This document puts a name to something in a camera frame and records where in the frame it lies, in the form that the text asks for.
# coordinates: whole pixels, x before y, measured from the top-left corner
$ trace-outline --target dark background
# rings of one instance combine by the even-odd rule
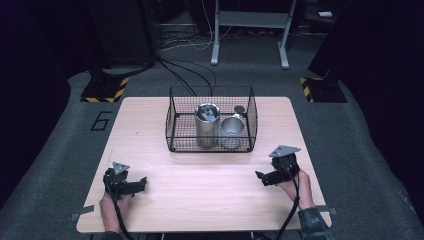
[[[74,9],[50,0],[1,4],[0,181],[5,189],[1,205],[66,107],[67,79],[87,70],[79,54],[81,46],[75,42],[74,10],[85,23],[81,31],[92,46],[91,56],[109,67],[85,1],[72,2]],[[361,106],[374,143],[407,188],[423,222],[424,24],[420,6],[420,1],[352,1],[310,70],[324,75],[335,59],[346,61],[340,79]],[[360,166],[352,171],[360,171]]]

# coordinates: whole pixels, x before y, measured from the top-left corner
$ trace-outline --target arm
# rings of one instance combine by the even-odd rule
[[[296,182],[299,184],[299,219],[300,226],[302,229],[302,238],[309,239],[334,239],[331,234],[330,228],[322,219],[321,214],[315,207],[312,199],[311,180],[309,175],[300,169],[297,176],[295,176]],[[277,184],[281,187],[294,201],[296,198],[296,189],[292,181],[281,182]]]
[[[131,195],[125,195],[117,204],[121,210],[122,218],[125,219],[128,213],[128,205],[131,200]],[[116,216],[115,206],[113,205],[112,198],[109,193],[105,192],[103,198],[99,202],[100,213],[102,214],[103,225],[105,226],[105,232],[103,233],[101,240],[122,240],[119,232],[121,227],[119,226],[118,217]]]

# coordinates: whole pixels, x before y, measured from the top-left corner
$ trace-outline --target metal canister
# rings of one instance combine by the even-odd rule
[[[219,139],[219,108],[213,103],[203,103],[197,106],[196,142],[204,148],[212,148]]]

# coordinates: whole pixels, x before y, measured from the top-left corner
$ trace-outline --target human hand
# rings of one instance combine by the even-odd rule
[[[122,219],[125,219],[127,216],[130,200],[131,195],[125,195],[117,201],[118,207],[121,211]],[[103,194],[103,198],[99,201],[99,204],[105,231],[119,233],[121,228],[119,226],[118,217],[116,216],[115,205],[113,205],[113,201],[109,193],[105,192]]]
[[[312,199],[312,190],[311,190],[311,180],[309,175],[304,172],[302,169],[299,170],[299,173],[296,176],[293,176],[297,184],[299,185],[299,209],[306,209],[314,207],[314,201]],[[294,201],[296,198],[296,188],[293,181],[281,182],[277,184],[281,187],[289,196],[289,198]]]

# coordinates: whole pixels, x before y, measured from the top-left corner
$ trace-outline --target metal basket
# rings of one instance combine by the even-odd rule
[[[182,87],[170,88],[170,103],[166,117],[166,141],[171,152],[251,152],[255,146],[258,113],[251,86]],[[237,137],[238,147],[227,148],[222,144],[221,124],[219,134],[210,137],[216,141],[213,147],[202,147],[196,135],[196,108],[204,103],[219,107],[220,122],[235,114],[235,107],[243,107],[240,119],[244,131]]]

